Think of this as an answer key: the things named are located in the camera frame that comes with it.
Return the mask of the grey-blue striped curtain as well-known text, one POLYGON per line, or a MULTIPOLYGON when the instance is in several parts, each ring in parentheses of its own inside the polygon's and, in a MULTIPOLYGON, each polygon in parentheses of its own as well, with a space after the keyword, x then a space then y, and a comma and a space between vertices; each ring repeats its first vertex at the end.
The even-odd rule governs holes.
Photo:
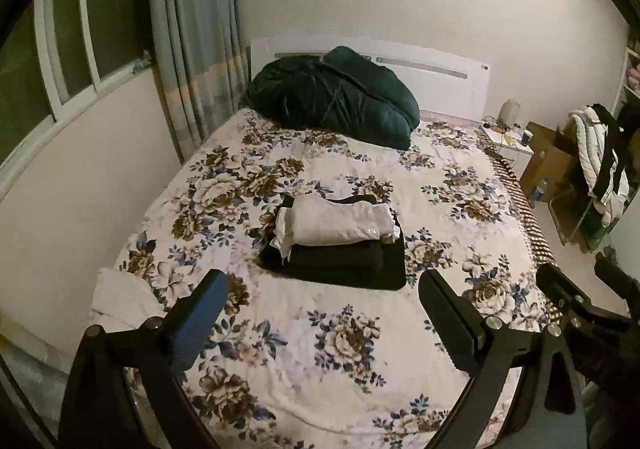
POLYGON ((238 111, 250 79, 239 0, 150 0, 155 58, 183 160, 238 111))

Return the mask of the dark green duvet bundle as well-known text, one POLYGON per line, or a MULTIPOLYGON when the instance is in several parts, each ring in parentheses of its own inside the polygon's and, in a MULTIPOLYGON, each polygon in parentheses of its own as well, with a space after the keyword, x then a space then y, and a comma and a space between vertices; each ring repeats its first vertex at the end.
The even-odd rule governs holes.
POLYGON ((345 46, 268 63, 248 83, 242 105, 285 128, 334 131, 402 151, 420 123, 418 102, 397 75, 345 46))

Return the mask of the white framed window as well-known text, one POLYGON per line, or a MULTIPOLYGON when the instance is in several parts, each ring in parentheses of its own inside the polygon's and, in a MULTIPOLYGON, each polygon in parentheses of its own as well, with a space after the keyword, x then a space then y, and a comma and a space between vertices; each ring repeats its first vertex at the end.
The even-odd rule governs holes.
POLYGON ((1 190, 152 62, 149 0, 32 0, 1 46, 1 190))

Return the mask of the white bedside lamp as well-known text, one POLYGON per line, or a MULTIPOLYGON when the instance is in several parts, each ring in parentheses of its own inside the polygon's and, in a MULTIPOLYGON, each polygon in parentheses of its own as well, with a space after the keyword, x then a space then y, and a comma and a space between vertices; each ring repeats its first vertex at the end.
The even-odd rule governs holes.
POLYGON ((498 115, 498 124, 502 129, 511 129, 518 120, 521 105, 514 99, 508 99, 503 102, 498 115))

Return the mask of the small white cloth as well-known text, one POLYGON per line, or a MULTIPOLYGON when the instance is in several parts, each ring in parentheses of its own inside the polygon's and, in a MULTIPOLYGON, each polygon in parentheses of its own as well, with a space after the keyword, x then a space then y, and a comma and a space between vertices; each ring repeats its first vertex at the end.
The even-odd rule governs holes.
POLYGON ((151 287, 132 273, 101 268, 88 316, 88 325, 107 333, 135 330, 151 317, 166 315, 151 287))

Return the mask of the white bed headboard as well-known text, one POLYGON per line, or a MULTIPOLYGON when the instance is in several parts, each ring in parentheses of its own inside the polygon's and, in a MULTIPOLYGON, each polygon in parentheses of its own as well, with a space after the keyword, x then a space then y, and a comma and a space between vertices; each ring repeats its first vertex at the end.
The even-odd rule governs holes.
POLYGON ((412 92, 423 112, 459 117, 476 123, 484 116, 489 66, 431 48, 369 37, 262 37, 250 41, 250 70, 256 75, 274 60, 300 54, 319 57, 338 46, 346 46, 393 71, 412 92))

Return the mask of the white bedside table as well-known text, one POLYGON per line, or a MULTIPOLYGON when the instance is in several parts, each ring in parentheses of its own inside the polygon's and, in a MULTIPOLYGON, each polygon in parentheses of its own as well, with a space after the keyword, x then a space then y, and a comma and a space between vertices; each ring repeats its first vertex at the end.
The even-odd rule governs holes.
POLYGON ((521 180, 530 161, 534 156, 534 151, 530 146, 521 144, 521 136, 512 135, 510 132, 498 132, 486 123, 480 125, 496 151, 512 167, 517 180, 521 180))

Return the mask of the white garment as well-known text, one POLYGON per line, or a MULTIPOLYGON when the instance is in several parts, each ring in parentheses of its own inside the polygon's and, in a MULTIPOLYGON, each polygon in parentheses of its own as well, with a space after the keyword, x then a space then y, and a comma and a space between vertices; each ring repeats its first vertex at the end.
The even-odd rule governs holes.
POLYGON ((291 207, 279 210, 269 245, 282 259, 288 259, 294 245, 340 247, 363 241, 395 243, 399 237, 400 227, 386 203, 336 203, 307 194, 296 198, 291 207))

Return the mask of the chair with draped clothes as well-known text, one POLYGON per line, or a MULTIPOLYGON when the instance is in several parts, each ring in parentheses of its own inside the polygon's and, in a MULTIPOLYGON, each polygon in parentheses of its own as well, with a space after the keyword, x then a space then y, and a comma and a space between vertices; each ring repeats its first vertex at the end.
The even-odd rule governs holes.
POLYGON ((550 198, 549 212, 563 245, 582 241, 592 251, 617 225, 629 203, 628 140, 599 103, 570 112, 563 137, 574 162, 550 198))

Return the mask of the brown cardboard box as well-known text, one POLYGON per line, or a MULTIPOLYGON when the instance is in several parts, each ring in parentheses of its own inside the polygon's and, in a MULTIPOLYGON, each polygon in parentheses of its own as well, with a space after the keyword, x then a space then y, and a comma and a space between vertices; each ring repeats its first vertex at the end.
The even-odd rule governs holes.
POLYGON ((520 185, 526 196, 531 196, 542 180, 547 179, 542 201, 548 202, 567 185, 568 176, 577 162, 575 143, 560 128, 551 129, 534 122, 526 126, 533 133, 530 147, 532 159, 521 175, 520 185))

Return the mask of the black folded garment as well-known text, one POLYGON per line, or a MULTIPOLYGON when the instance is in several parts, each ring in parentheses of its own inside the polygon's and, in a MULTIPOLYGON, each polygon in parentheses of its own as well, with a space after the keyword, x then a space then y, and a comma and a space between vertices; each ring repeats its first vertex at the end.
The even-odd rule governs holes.
MULTIPOLYGON (((290 278, 307 282, 360 287, 360 289, 398 291, 406 284, 405 244, 400 237, 395 243, 363 241, 340 247, 302 247, 294 245, 291 257, 282 259, 280 253, 270 247, 274 237, 276 216, 282 207, 291 207, 296 198, 288 196, 274 212, 273 224, 265 237, 265 246, 259 253, 262 268, 281 273, 290 278)), ((382 204, 372 195, 356 195, 336 203, 368 201, 382 204)))

